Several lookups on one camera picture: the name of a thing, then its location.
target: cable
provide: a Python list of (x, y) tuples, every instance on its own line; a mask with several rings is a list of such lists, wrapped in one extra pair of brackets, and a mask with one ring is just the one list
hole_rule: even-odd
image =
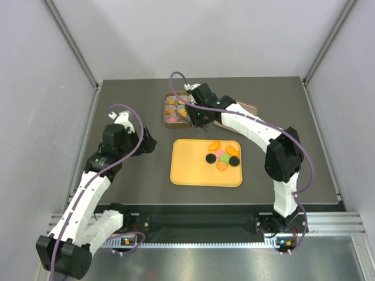
[(133, 224), (132, 227), (134, 227), (136, 231), (139, 231), (137, 224)]
[(209, 107), (201, 107), (199, 105), (196, 105), (196, 104), (192, 104), (190, 102), (186, 102), (184, 101), (180, 96), (177, 95), (174, 87), (173, 87), (173, 76), (175, 74), (178, 74), (182, 77), (182, 79), (184, 80), (184, 83), (185, 85), (189, 85), (188, 83), (188, 80), (186, 79), (186, 77), (179, 71), (174, 71), (171, 76), (169, 77), (169, 87), (171, 88), (173, 94), (175, 95), (175, 97), (181, 101), (183, 101), (185, 103), (185, 105), (188, 105), (190, 107), (193, 107), (193, 108), (196, 108), (196, 109), (201, 109), (201, 110), (207, 110), (207, 111), (215, 111), (215, 112), (221, 112), (221, 113), (231, 113), (231, 114), (236, 114), (236, 115), (239, 115), (239, 116), (242, 116), (242, 117), (246, 117), (250, 120), (253, 120), (253, 121), (256, 121), (262, 125), (265, 125), (267, 127), (270, 127), (272, 129), (275, 129), (276, 131), (284, 134), (287, 138), (289, 138), (294, 144), (297, 145), (297, 147), (302, 151), (302, 153), (305, 155), (309, 165), (310, 165), (310, 169), (311, 169), (311, 177), (310, 177), (310, 181), (308, 182), (308, 184), (306, 185), (306, 187), (304, 187), (303, 189), (301, 190), (298, 190), (298, 191), (295, 191), (292, 193), (292, 195), (294, 195), (294, 200), (296, 202), (296, 204), (301, 208), (302, 212), (304, 213), (304, 216), (305, 216), (305, 228), (304, 228), (304, 231), (302, 233), (302, 236), (299, 240), (299, 242), (297, 243), (296, 247), (291, 250), (291, 253), (293, 253), (295, 250), (298, 249), (298, 247), (300, 246), (301, 242), (304, 240), (304, 237), (305, 237), (305, 234), (307, 232), (307, 214), (306, 214), (306, 210), (304, 209), (304, 207), (298, 202), (298, 200), (296, 199), (297, 195), (298, 194), (301, 194), (305, 191), (307, 191), (307, 189), (309, 189), (312, 184), (314, 183), (315, 181), (315, 168), (314, 168), (314, 165), (312, 163), (312, 160), (309, 156), (309, 154), (307, 153), (306, 149), (295, 139), (293, 138), (293, 136), (291, 136), (288, 132), (285, 132), (283, 129), (280, 129), (279, 127), (273, 125), (273, 124), (270, 124), (268, 122), (265, 122), (265, 121), (262, 121), (262, 120), (259, 120), (259, 119), (255, 119), (249, 115), (244, 115), (242, 113), (239, 113), (239, 112), (236, 112), (236, 111), (229, 111), (229, 110), (225, 110), (225, 109), (218, 109), (218, 108), (209, 108)]
[[(271, 232), (272, 235), (270, 235), (270, 236), (264, 235), (262, 227), (264, 229), (267, 229), (268, 231), (272, 230), (272, 232)], [(271, 218), (270, 220), (268, 218), (261, 220), (258, 229), (259, 229), (259, 232), (261, 233), (261, 235), (263, 235), (263, 237), (265, 237), (265, 238), (273, 238), (279, 233), (273, 218)]]
[(229, 110), (225, 110), (225, 109), (217, 109), (217, 108), (210, 108), (210, 107), (201, 107), (200, 105), (196, 105), (196, 104), (192, 104), (192, 103), (189, 103), (189, 102), (186, 102), (184, 101), (180, 96), (177, 95), (174, 87), (173, 87), (173, 76), (175, 74), (178, 74), (180, 75), (185, 84), (189, 85), (188, 83), (188, 80), (186, 79), (186, 77), (179, 71), (175, 71), (171, 74), (171, 76), (169, 77), (169, 86), (173, 92), (173, 94), (176, 96), (176, 98), (178, 98), (179, 100), (183, 101), (185, 103), (185, 105), (188, 105), (190, 107), (193, 107), (193, 108), (196, 108), (196, 109), (201, 109), (201, 110), (207, 110), (207, 111), (215, 111), (215, 112), (221, 112), (221, 113), (231, 113), (231, 114), (236, 114), (236, 115), (239, 115), (239, 116), (242, 116), (242, 117), (246, 117), (250, 120), (253, 120), (253, 121), (256, 121), (258, 122), (259, 124), (262, 124), (262, 125), (265, 125), (267, 127), (270, 127), (272, 129), (275, 129), (276, 131), (284, 134), (287, 138), (289, 138), (294, 144), (297, 145), (297, 147), (302, 151), (302, 153), (305, 155), (306, 157), (306, 160), (309, 162), (309, 165), (310, 165), (310, 169), (311, 169), (311, 178), (310, 178), (310, 181), (309, 183), (306, 185), (305, 188), (301, 189), (301, 190), (298, 190), (296, 192), (293, 192), (293, 195), (297, 195), (297, 194), (300, 194), (302, 192), (305, 192), (307, 189), (310, 188), (310, 186), (312, 185), (312, 183), (314, 182), (315, 180), (315, 169), (314, 169), (314, 165), (312, 163), (312, 160), (310, 158), (310, 156), (308, 155), (306, 149), (295, 139), (293, 138), (293, 136), (291, 136), (288, 132), (285, 132), (283, 129), (280, 129), (279, 127), (273, 125), (273, 124), (270, 124), (268, 122), (265, 122), (265, 121), (262, 121), (262, 120), (259, 120), (259, 119), (255, 119), (249, 115), (244, 115), (242, 113), (239, 113), (239, 112), (236, 112), (236, 111), (229, 111)]
[(293, 239), (295, 242), (297, 242), (297, 237), (298, 237), (297, 227), (295, 227), (294, 225), (293, 226)]
[(63, 237), (64, 235), (64, 232), (65, 232), (65, 229), (66, 227), (68, 226), (69, 224), (69, 221), (71, 219), (71, 216), (73, 215), (73, 212), (74, 210), (76, 209), (79, 201), (81, 200), (84, 192), (86, 191), (86, 189), (88, 188), (88, 186), (98, 177), (100, 176), (101, 174), (105, 173), (106, 171), (112, 169), (114, 166), (122, 163), (123, 161), (127, 160), (130, 156), (132, 156), (137, 150), (138, 148), (140, 147), (141, 143), (142, 143), (142, 140), (143, 140), (143, 136), (144, 136), (144, 129), (143, 129), (143, 123), (142, 123), (142, 120), (141, 118), (139, 117), (139, 115), (129, 106), (125, 105), (125, 104), (114, 104), (110, 107), (110, 113), (112, 112), (112, 109), (114, 107), (124, 107), (126, 109), (128, 109), (130, 112), (132, 112), (134, 114), (134, 116), (137, 118), (138, 120), (138, 123), (141, 127), (141, 136), (139, 138), (139, 141), (137, 143), (137, 145), (134, 147), (134, 149), (132, 151), (130, 151), (129, 154), (127, 154), (125, 157), (123, 157), (122, 159), (120, 159), (119, 161), (109, 165), (108, 167), (106, 167), (105, 169), (103, 169), (102, 171), (98, 172), (95, 176), (93, 176), (88, 182), (87, 184), (84, 186), (83, 190), (81, 191), (81, 193), (78, 195), (77, 197), (77, 200), (76, 202), (74, 203), (74, 205), (72, 206), (71, 208), (71, 212), (69, 213), (69, 215), (67, 216), (66, 220), (65, 220), (65, 223), (60, 231), (60, 234), (59, 236), (57, 237), (57, 240), (56, 240), (56, 243), (53, 247), (53, 252), (52, 252), (52, 258), (51, 258), (51, 280), (52, 281), (56, 281), (56, 277), (55, 277), (55, 274), (54, 274), (54, 266), (55, 266), (55, 262), (56, 262), (56, 255), (57, 255), (57, 249), (59, 248), (59, 244), (60, 244), (60, 241), (61, 241), (61, 238)]
[[(116, 235), (116, 236), (109, 237), (107, 239), (107, 241), (110, 241), (110, 240), (113, 240), (113, 239), (116, 239), (116, 238), (119, 238), (119, 237), (127, 236), (127, 235), (132, 235), (132, 234), (142, 236), (142, 240), (139, 243), (137, 243), (133, 248), (131, 248), (129, 251), (121, 252), (121, 255), (127, 255), (131, 252), (134, 252), (146, 240), (146, 235), (143, 232), (139, 232), (139, 231), (126, 232), (126, 233), (122, 233), (122, 234), (119, 234), (119, 235)], [(100, 250), (97, 250), (96, 253), (104, 253), (104, 252), (112, 252), (112, 251), (113, 251), (112, 249), (100, 249)], [(68, 276), (65, 276), (61, 281), (66, 281), (67, 278), (68, 278)]]
[(123, 237), (123, 236), (127, 236), (127, 235), (132, 235), (132, 234), (135, 234), (135, 235), (141, 235), (142, 236), (142, 240), (140, 241), (140, 243), (137, 243), (133, 248), (131, 248), (129, 251), (127, 252), (123, 252), (123, 254), (129, 254), (129, 253), (133, 253), (139, 246), (141, 246), (143, 244), (143, 242), (145, 241), (146, 239), (146, 235), (143, 233), (143, 232), (140, 232), (140, 231), (131, 231), (131, 232), (127, 232), (127, 233), (123, 233), (123, 234), (119, 234), (119, 235), (115, 235), (115, 236), (112, 236), (112, 237), (109, 237), (107, 239), (107, 241), (110, 241), (110, 240), (113, 240), (113, 239), (116, 239), (116, 238), (119, 238), (119, 237)]

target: white wall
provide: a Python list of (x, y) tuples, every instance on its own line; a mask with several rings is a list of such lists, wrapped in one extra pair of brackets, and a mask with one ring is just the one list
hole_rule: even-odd
[(33, 280), (93, 88), (42, 1), (2, 1), (0, 35), (0, 279)]
[(345, 197), (375, 249), (375, 1), (358, 1), (310, 88)]
[(54, 0), (96, 79), (304, 77), (347, 0)]

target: black disc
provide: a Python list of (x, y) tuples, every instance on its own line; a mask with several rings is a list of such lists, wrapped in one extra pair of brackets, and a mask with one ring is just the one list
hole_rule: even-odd
[(232, 156), (229, 159), (229, 165), (233, 167), (237, 167), (240, 164), (240, 159), (237, 156)]
[(207, 154), (206, 161), (209, 164), (215, 163), (216, 162), (216, 156), (215, 156), (215, 154), (211, 154), (211, 153)]

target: orange tray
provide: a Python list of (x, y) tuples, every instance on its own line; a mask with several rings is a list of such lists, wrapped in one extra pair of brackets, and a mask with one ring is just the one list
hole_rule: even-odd
[[(232, 146), (240, 152), (240, 164), (232, 167), (228, 164), (225, 171), (216, 167), (219, 162), (209, 164), (206, 162), (208, 147), (213, 142), (221, 144), (220, 149)], [(178, 139), (173, 144), (171, 182), (184, 186), (220, 186), (237, 187), (242, 183), (242, 158), (241, 146), (234, 140), (208, 140), (208, 139)]]

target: metal floor panel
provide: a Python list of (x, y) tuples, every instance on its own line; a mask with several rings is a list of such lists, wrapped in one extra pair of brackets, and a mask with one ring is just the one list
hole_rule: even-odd
[(350, 237), (307, 238), (294, 253), (273, 249), (140, 249), (98, 253), (83, 281), (361, 281)]

